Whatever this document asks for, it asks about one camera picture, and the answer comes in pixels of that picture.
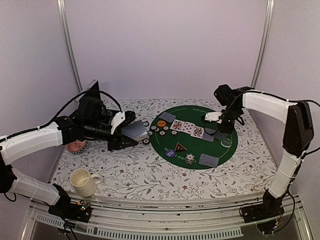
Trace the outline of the blue playing card deck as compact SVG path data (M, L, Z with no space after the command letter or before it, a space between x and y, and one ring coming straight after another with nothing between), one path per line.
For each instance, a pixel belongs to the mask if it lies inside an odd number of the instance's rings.
M137 142L149 137L148 131L141 120L123 127L121 131L124 136L127 136Z

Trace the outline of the white dealer button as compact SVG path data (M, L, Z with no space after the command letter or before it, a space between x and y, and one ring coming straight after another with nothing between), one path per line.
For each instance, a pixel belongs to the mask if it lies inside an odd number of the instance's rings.
M225 148L230 148L232 146L232 140L230 138L225 137L220 141L220 144Z

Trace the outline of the king of hearts card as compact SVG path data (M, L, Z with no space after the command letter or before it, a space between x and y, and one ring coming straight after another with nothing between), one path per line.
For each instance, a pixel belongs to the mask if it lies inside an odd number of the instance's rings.
M199 139L201 139L203 135L204 135L204 128L199 126L195 126L193 129L193 132L191 133L192 137L199 138Z

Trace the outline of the eight of diamonds card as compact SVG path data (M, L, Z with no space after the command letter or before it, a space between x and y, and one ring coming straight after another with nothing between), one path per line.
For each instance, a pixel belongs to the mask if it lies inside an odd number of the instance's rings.
M195 127L196 125L194 123L185 121L181 128L181 132L191 135Z

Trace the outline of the orange big blind button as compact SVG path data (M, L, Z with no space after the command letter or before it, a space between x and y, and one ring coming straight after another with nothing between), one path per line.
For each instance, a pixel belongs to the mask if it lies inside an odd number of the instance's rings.
M167 125L167 123L166 123L166 121L164 121L164 120L159 120L158 122L157 122L157 126L159 127L159 128L163 128L163 127L165 127Z

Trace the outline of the dealt blue card pile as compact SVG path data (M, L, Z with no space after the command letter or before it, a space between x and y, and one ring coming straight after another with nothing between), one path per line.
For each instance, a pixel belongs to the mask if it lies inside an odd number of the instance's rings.
M201 166L216 168L218 166L219 160L220 159L218 157L202 153L200 155L198 164Z

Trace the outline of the queen of spades card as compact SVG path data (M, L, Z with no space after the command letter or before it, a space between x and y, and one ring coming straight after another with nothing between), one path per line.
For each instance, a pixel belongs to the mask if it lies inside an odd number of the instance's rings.
M175 131L177 131L177 132L180 132L184 124L185 124L184 121L175 119L175 120L172 122L172 124L171 124L171 126L170 126L170 129L171 129L171 130L175 130Z

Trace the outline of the blue small blind button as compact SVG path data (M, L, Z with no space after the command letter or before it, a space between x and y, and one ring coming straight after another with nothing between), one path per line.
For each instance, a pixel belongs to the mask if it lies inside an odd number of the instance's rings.
M176 156L176 152L173 149L168 149L165 152L165 156L168 158L174 158Z

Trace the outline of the poker chip stack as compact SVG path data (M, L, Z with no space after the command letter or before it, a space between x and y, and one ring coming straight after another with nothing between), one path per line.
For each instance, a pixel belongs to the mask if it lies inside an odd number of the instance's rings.
M188 165L192 165L195 162L196 157L192 153L187 153L185 156L185 162Z

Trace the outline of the black triangular marker tag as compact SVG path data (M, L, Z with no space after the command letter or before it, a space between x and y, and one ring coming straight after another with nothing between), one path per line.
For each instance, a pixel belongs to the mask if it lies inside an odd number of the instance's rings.
M180 144L179 142L176 144L174 151L177 152L185 152L188 149L186 147L184 147L182 144Z

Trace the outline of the single blue playing card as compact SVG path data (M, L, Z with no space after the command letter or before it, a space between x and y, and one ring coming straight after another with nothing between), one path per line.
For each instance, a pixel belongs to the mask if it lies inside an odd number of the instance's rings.
M163 112L159 116L159 118L166 121L166 122L172 123L176 119L176 116L171 113L168 113L168 112Z

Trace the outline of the aluminium poker chip case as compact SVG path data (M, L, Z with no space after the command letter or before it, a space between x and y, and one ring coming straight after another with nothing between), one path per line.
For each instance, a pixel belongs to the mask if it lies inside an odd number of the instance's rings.
M87 118L91 120L102 120L106 115L106 106L101 99L99 92L99 81L93 79L75 99L77 103L77 110L75 114L77 117Z

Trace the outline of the floral white table mat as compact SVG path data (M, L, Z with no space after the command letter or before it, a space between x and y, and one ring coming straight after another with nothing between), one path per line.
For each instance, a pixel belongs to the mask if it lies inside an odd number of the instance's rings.
M72 191L72 171L86 169L103 176L97 196L132 200L215 199L263 193L277 167L247 110L243 120L244 125L235 126L238 144L234 156L216 168L173 165L160 157L151 144L108 151L105 142L95 141L87 143L78 154L65 151L51 181Z

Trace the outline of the aluminium front rail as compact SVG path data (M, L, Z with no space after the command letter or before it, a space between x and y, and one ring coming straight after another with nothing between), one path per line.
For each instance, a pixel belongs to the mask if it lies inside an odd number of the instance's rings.
M23 240L313 240L299 196L282 201L284 214L246 222L245 207L261 194L197 200L131 200L98 197L87 223L69 226L32 201Z

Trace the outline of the left aluminium frame post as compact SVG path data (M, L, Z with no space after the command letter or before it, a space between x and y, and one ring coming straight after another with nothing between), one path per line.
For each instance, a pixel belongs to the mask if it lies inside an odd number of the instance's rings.
M57 0L56 3L57 3L57 11L58 11L59 21L60 21L60 25L61 25L63 40L65 43L67 57L69 60L73 80L74 80L77 92L80 93L83 90L83 87L82 87L82 83L81 83L81 80L79 77L76 58L75 58L74 51L73 51L65 1L64 0Z

